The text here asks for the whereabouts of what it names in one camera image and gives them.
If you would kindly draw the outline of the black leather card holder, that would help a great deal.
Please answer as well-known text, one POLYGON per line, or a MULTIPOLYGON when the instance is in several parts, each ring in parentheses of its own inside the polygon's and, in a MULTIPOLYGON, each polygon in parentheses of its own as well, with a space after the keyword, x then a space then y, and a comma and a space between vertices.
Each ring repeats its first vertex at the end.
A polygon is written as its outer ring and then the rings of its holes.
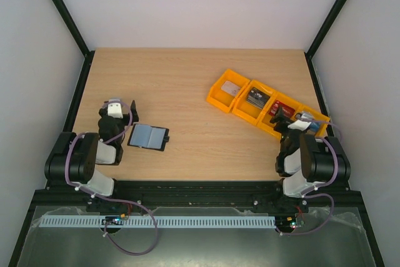
POLYGON ((135 124, 127 141, 128 146, 164 151, 169 142, 169 129, 147 124, 135 124))

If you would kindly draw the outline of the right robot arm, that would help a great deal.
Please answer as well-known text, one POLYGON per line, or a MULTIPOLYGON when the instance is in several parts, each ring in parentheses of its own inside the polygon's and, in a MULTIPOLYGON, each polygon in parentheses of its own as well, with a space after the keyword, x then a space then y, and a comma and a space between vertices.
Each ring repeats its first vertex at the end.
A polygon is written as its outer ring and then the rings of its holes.
POLYGON ((323 126, 334 126, 329 119, 318 119, 301 111, 291 119, 278 106, 271 118, 274 130, 281 135, 275 170, 280 175, 278 193, 272 197, 273 206, 281 212, 294 205, 294 198, 336 182, 346 182, 351 165, 336 136, 323 137, 323 126))

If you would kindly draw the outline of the yellow bin with black cards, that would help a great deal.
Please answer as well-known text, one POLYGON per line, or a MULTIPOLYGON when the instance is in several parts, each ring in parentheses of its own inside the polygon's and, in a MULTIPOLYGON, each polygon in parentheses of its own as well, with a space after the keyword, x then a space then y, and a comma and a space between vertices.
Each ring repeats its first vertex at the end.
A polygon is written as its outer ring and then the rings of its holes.
POLYGON ((246 101, 246 96, 248 95, 248 92, 252 88, 257 88, 262 92, 270 95, 270 97, 277 91, 272 87, 253 79, 250 81, 249 85, 245 88, 243 93, 239 96, 238 100, 235 102, 232 108, 232 113, 252 125, 257 125, 259 116, 263 109, 256 108, 255 106, 249 104, 246 101))

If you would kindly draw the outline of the yellow bin with red cards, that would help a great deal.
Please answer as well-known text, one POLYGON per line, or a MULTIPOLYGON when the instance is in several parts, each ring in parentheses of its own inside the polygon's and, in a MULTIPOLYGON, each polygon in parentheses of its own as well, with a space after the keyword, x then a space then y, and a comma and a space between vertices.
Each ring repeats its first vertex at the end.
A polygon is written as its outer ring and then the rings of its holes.
POLYGON ((264 109, 261 111, 261 114, 259 116, 259 119, 257 121, 257 127, 262 129, 263 131, 269 133, 270 135, 274 136, 277 139, 281 139, 281 134, 278 132, 275 132, 273 130, 273 125, 270 123, 270 120, 273 116, 269 115, 269 111, 271 109, 271 106, 274 104, 275 100, 279 100, 284 104, 287 104, 288 106, 292 107, 295 109, 295 113, 298 111, 298 109, 303 105, 299 101, 296 101, 293 98, 290 98, 289 96, 276 92, 274 93, 270 100, 267 102, 267 105, 264 107, 264 109))

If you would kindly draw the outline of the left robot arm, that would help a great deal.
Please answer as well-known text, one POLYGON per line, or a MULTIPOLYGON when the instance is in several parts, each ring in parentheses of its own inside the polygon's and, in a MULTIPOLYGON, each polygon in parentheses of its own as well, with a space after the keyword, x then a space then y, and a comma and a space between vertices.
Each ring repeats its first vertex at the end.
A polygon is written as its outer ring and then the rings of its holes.
POLYGON ((44 165, 50 182, 64 182, 92 198, 113 195, 115 180, 97 170, 97 165, 117 166, 122 161, 128 129, 139 121, 135 101, 127 105, 110 99, 99 110, 98 132, 62 132, 44 165))

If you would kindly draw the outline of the yellow bin with blue cards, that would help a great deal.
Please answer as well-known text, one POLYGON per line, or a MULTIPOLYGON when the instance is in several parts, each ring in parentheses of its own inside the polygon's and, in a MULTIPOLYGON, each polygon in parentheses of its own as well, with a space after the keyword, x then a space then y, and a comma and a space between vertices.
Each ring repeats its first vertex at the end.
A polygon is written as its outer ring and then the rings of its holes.
POLYGON ((313 134, 315 136, 325 136, 327 134, 327 126, 328 126, 328 122, 330 122, 330 118, 329 117, 323 115, 319 111, 316 111, 316 110, 310 108, 309 106, 302 105, 298 109, 296 114, 294 115, 295 118, 296 118, 297 113, 300 113, 301 111, 310 112, 314 116, 314 118, 316 119, 315 122, 318 122, 320 124, 320 126, 321 126, 317 133, 312 133, 310 131, 305 131, 307 134, 313 134))

